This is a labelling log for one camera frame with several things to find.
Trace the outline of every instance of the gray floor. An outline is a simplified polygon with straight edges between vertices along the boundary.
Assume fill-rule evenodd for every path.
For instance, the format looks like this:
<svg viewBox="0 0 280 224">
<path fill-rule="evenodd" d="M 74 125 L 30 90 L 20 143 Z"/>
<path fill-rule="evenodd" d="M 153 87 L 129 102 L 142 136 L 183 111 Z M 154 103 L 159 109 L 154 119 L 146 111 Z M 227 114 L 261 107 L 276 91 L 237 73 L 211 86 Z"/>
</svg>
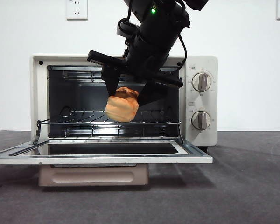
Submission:
<svg viewBox="0 0 280 224">
<path fill-rule="evenodd" d="M 0 150 L 29 132 L 0 132 Z M 0 224 L 280 224 L 280 132 L 221 132 L 213 164 L 151 165 L 145 187 L 41 188 L 0 165 Z"/>
</svg>

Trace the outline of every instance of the bread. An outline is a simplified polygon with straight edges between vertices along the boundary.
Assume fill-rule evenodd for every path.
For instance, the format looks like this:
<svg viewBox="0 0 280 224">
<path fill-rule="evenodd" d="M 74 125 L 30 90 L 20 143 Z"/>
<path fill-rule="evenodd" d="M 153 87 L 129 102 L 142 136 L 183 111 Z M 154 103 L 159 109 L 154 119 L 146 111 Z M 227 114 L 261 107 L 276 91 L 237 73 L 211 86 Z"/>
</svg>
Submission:
<svg viewBox="0 0 280 224">
<path fill-rule="evenodd" d="M 127 87 L 120 87 L 114 96 L 108 98 L 105 114 L 118 122 L 130 122 L 139 108 L 137 97 L 139 93 Z"/>
</svg>

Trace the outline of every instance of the white knob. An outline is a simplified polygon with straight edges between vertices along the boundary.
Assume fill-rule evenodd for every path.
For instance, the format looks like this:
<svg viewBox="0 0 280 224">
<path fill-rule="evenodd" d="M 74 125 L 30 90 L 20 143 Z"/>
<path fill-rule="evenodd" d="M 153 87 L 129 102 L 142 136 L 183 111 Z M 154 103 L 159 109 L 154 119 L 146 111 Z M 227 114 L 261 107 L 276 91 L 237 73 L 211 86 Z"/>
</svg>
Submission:
<svg viewBox="0 0 280 224">
<path fill-rule="evenodd" d="M 210 88 L 211 78 L 209 74 L 205 72 L 199 72 L 194 75 L 192 79 L 192 86 L 198 92 L 207 91 Z"/>
<path fill-rule="evenodd" d="M 198 111 L 192 116 L 192 125 L 198 130 L 205 130 L 210 126 L 210 116 L 207 112 Z"/>
</svg>

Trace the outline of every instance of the cable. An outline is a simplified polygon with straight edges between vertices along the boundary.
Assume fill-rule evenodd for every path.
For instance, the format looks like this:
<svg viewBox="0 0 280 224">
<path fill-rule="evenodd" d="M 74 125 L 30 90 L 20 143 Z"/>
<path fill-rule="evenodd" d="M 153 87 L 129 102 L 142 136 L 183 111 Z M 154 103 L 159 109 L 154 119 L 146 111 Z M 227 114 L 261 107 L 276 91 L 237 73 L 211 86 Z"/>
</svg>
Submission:
<svg viewBox="0 0 280 224">
<path fill-rule="evenodd" d="M 122 22 L 129 22 L 129 19 L 131 17 L 131 14 L 132 14 L 132 3 L 133 3 L 133 0 L 130 0 L 129 2 L 129 9 L 128 9 L 128 13 L 127 13 L 127 17 L 126 18 L 122 18 L 121 20 L 118 21 L 118 27 L 120 29 L 121 32 L 124 32 L 124 30 L 121 28 L 121 23 Z"/>
<path fill-rule="evenodd" d="M 182 43 L 183 49 L 184 49 L 184 51 L 185 51 L 185 58 L 183 59 L 181 65 L 177 68 L 177 71 L 179 71 L 179 70 L 182 68 L 182 66 L 185 64 L 185 62 L 186 62 L 186 60 L 187 60 L 187 49 L 186 49 L 185 43 L 184 43 L 183 40 L 182 40 L 182 36 L 181 36 L 180 34 L 178 35 L 178 39 L 179 39 L 180 42 Z"/>
<path fill-rule="evenodd" d="M 176 2 L 178 2 L 181 6 L 182 6 L 182 14 L 186 11 L 186 6 L 185 4 L 183 3 L 182 0 L 175 0 Z"/>
</svg>

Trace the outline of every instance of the open oven door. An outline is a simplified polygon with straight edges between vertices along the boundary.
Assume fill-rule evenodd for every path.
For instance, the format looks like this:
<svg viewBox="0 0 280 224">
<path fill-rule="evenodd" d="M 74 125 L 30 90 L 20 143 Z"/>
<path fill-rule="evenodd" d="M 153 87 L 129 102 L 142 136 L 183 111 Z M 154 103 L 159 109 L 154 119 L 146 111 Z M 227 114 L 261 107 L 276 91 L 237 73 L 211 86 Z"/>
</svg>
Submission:
<svg viewBox="0 0 280 224">
<path fill-rule="evenodd" d="M 180 140 L 48 140 L 0 152 L 0 164 L 212 163 L 212 157 Z"/>
</svg>

